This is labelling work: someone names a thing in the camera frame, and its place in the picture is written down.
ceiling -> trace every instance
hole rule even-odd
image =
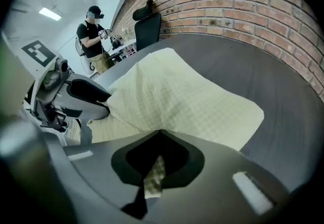
[[[3,30],[11,43],[22,39],[51,40],[69,22],[85,14],[96,0],[14,0]],[[55,21],[38,12],[46,7],[62,18]]]

khaki pants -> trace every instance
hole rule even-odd
[[[114,65],[114,63],[112,61],[108,61],[108,59],[109,54],[106,52],[89,58],[91,64],[98,71],[99,75],[101,75],[103,72],[105,72],[107,69],[111,68]]]

backpack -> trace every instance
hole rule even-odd
[[[85,27],[87,27],[87,23],[85,21],[82,22],[80,25],[82,25],[82,24]],[[76,49],[76,52],[79,54],[80,57],[86,55],[84,50],[82,49],[82,42],[80,41],[80,39],[79,39],[79,37],[77,35],[75,36],[75,49]]]

black cap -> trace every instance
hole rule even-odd
[[[101,13],[101,10],[98,6],[89,7],[88,11],[91,13],[94,13],[94,14],[99,14],[99,15]]]

white robot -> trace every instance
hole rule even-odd
[[[65,118],[101,119],[109,114],[102,103],[110,94],[93,80],[75,74],[67,60],[40,40],[11,49],[34,78],[25,100],[41,127],[65,131]]]

